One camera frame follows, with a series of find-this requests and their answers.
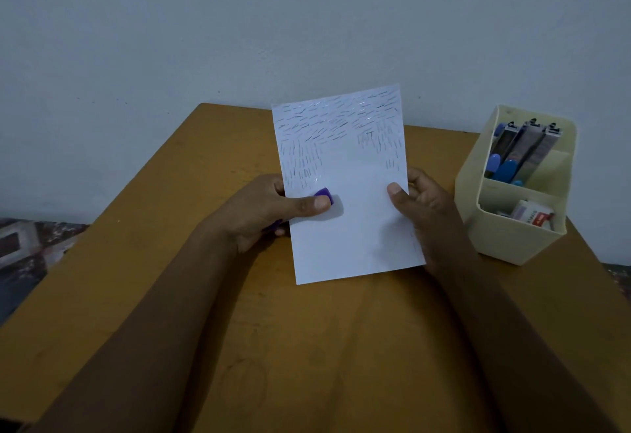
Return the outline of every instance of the paper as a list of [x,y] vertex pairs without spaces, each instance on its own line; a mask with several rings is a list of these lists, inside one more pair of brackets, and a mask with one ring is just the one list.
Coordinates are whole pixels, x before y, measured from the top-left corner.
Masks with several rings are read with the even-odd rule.
[[285,195],[328,188],[334,204],[290,221],[296,283],[425,263],[386,186],[408,177],[399,86],[272,106]]

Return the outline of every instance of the person's right arm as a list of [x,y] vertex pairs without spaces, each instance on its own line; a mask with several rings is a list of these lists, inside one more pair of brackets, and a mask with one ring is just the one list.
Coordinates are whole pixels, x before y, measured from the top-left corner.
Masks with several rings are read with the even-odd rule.
[[392,183],[390,199],[414,223],[426,270],[456,310],[508,431],[618,432],[482,263],[449,194],[419,169],[408,181],[409,195]]

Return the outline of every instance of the forearm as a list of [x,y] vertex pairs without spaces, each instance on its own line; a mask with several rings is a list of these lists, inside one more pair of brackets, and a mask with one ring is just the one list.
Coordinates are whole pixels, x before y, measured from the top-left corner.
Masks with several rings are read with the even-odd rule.
[[201,329],[235,254],[221,234],[196,229],[33,431],[170,431]]
[[478,259],[440,270],[508,430],[617,429]]

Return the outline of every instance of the table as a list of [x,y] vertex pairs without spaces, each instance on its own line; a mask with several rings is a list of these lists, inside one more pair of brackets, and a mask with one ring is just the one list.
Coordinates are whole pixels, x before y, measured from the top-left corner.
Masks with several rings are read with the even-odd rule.
[[[406,126],[408,165],[447,189],[477,134]],[[280,172],[271,112],[201,104],[0,329],[0,416],[35,421],[117,329],[194,225]],[[523,267],[485,259],[543,339],[631,432],[631,308],[569,223]],[[296,286],[288,239],[235,265],[178,429],[486,432],[473,351],[418,269]]]

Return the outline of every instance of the tiled floor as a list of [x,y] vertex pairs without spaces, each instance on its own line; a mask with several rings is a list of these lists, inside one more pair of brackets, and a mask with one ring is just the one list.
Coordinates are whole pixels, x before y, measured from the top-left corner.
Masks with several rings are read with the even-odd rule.
[[[0,326],[88,227],[0,218]],[[631,302],[631,266],[603,266]],[[0,433],[21,432],[21,427],[0,419]]]

